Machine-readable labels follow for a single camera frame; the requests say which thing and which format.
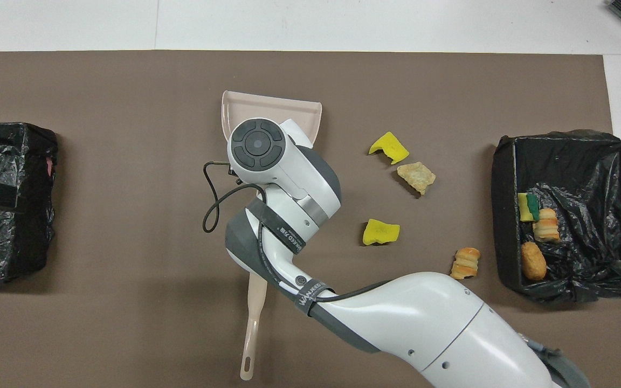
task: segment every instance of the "beige dustpan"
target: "beige dustpan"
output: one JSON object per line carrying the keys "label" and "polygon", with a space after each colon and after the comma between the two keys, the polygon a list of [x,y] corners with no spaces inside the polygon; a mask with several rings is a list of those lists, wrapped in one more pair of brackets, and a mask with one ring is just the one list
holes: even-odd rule
{"label": "beige dustpan", "polygon": [[[321,113],[322,105],[319,102],[271,98],[232,91],[225,91],[222,95],[222,131],[226,139],[229,139],[232,131],[244,120],[252,117],[265,117],[276,123],[283,123],[288,119],[294,120],[313,143],[320,129]],[[267,282],[255,273],[251,273],[249,277],[249,322],[246,327],[244,355],[241,358],[240,376],[243,380],[251,380],[253,377],[260,312],[265,304],[266,293]]]}

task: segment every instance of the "food item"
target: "food item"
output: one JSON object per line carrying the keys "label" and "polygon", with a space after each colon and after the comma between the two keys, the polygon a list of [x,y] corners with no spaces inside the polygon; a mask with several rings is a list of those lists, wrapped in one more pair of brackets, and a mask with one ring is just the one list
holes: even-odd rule
{"label": "food item", "polygon": [[428,191],[428,186],[436,181],[436,175],[433,171],[425,167],[421,162],[403,164],[397,167],[397,174],[406,180],[406,183],[424,196]]}
{"label": "food item", "polygon": [[545,278],[547,272],[545,257],[534,242],[522,244],[522,273],[528,280],[538,281]]}
{"label": "food item", "polygon": [[370,218],[363,231],[365,245],[391,243],[397,241],[397,238],[399,238],[399,225],[385,224],[377,219]]}
{"label": "food item", "polygon": [[528,223],[529,221],[533,221],[533,214],[530,213],[530,209],[528,209],[528,196],[525,192],[519,192],[517,194],[517,201],[519,202],[519,219],[523,223]]}
{"label": "food item", "polygon": [[534,221],[540,219],[540,207],[538,206],[538,197],[534,194],[527,194],[528,211],[533,216]]}
{"label": "food item", "polygon": [[472,278],[478,275],[478,259],[480,251],[476,248],[461,248],[454,255],[454,263],[449,274],[457,280]]}
{"label": "food item", "polygon": [[368,151],[368,155],[376,152],[377,150],[382,150],[390,159],[392,159],[392,164],[396,164],[406,159],[409,156],[409,152],[404,148],[402,143],[399,143],[397,137],[392,134],[392,132],[387,132],[382,135],[375,143],[370,146],[370,150]]}
{"label": "food item", "polygon": [[542,243],[559,243],[560,232],[557,230],[557,215],[553,209],[540,209],[540,219],[533,224],[533,235]]}

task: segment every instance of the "yellow sponge piece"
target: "yellow sponge piece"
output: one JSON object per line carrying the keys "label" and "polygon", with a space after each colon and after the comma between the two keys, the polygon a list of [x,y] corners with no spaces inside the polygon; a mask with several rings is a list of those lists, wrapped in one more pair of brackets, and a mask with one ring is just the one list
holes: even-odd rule
{"label": "yellow sponge piece", "polygon": [[517,194],[517,200],[519,201],[519,219],[523,223],[533,221],[533,214],[528,209],[528,201],[525,192],[519,192]]}
{"label": "yellow sponge piece", "polygon": [[391,243],[397,241],[397,238],[399,238],[399,225],[385,224],[372,218],[368,220],[363,232],[365,245]]}
{"label": "yellow sponge piece", "polygon": [[382,150],[390,159],[392,159],[391,164],[399,163],[402,160],[406,159],[409,156],[409,152],[404,148],[402,143],[399,143],[397,137],[395,137],[392,132],[387,132],[382,135],[375,143],[370,146],[370,150],[368,151],[368,155],[376,152],[377,150]]}

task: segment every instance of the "beige handle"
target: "beige handle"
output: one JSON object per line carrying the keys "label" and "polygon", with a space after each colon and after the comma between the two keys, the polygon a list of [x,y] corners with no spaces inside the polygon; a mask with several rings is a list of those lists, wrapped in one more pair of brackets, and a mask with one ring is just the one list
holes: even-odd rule
{"label": "beige handle", "polygon": [[265,304],[266,293],[267,282],[256,273],[251,273],[249,277],[249,323],[246,327],[244,355],[241,357],[240,376],[242,380],[251,380],[253,377],[260,312]]}

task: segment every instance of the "black plastic bag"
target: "black plastic bag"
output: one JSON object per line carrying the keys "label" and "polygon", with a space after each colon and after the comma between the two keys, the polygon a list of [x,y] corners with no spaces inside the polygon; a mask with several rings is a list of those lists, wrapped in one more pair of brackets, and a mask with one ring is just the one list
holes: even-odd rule
{"label": "black plastic bag", "polygon": [[[557,213],[559,244],[535,241],[521,223],[518,192],[536,194]],[[500,280],[536,302],[621,297],[621,140],[574,130],[504,136],[493,158],[493,232]],[[522,275],[521,248],[537,243],[547,275]]]}
{"label": "black plastic bag", "polygon": [[[0,123],[0,283],[45,267],[54,236],[57,137],[29,123]],[[13,192],[13,202],[6,194]]]}

